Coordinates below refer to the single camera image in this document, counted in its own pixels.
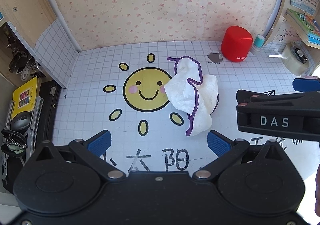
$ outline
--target smiling sun drawing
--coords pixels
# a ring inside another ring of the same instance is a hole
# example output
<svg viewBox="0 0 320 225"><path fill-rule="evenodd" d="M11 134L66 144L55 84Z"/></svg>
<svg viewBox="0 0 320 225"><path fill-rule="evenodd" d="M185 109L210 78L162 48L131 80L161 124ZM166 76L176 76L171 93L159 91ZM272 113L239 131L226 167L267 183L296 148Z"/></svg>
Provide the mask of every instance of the smiling sun drawing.
<svg viewBox="0 0 320 225"><path fill-rule="evenodd" d="M147 55L148 63L155 61L154 54ZM120 63L122 71L128 71L126 63ZM156 67L144 67L130 74L124 82L123 97L127 104L139 112L155 112L164 108L168 103L164 85L171 79L169 73ZM106 85L103 91L111 93L116 90L114 85ZM122 109L115 109L109 115L110 121L117 120L122 114ZM178 126L183 125L183 118L176 112L172 112L170 120ZM147 135L149 124L146 120L141 120L138 124L138 133L141 136Z"/></svg>

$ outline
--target blue textured pad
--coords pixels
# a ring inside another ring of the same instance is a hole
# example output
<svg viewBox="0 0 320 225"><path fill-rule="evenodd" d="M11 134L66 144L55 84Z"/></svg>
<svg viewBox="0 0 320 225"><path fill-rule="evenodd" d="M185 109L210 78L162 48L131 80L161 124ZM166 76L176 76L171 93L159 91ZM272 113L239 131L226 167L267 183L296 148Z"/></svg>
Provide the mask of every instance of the blue textured pad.
<svg viewBox="0 0 320 225"><path fill-rule="evenodd" d="M231 145L225 142L217 135L209 132L207 136L208 147L218 156L221 157L224 153L231 149Z"/></svg>
<svg viewBox="0 0 320 225"><path fill-rule="evenodd" d="M111 146L111 133L110 131L103 133L90 144L88 144L87 149L94 153L96 156L100 157L107 151Z"/></svg>
<svg viewBox="0 0 320 225"><path fill-rule="evenodd" d="M320 91L320 82L318 79L295 78L292 87L297 92Z"/></svg>

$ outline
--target red cylindrical object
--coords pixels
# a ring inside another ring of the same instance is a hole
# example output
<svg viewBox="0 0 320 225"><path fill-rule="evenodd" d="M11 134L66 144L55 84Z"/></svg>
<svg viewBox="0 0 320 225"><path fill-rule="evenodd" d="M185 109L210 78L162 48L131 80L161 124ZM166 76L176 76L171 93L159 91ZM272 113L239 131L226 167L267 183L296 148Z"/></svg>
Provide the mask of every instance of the red cylindrical object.
<svg viewBox="0 0 320 225"><path fill-rule="evenodd" d="M228 27L222 40L221 52L228 60L241 62L247 57L252 41L252 35L246 29Z"/></svg>

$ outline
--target gray mouse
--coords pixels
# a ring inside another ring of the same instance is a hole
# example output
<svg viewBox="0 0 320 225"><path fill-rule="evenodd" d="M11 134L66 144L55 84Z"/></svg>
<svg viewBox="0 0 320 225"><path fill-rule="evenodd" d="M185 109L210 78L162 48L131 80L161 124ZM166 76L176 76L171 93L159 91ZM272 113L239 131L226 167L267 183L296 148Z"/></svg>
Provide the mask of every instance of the gray mouse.
<svg viewBox="0 0 320 225"><path fill-rule="evenodd" d="M11 121L10 128L12 131L24 134L30 126L30 112L20 112Z"/></svg>

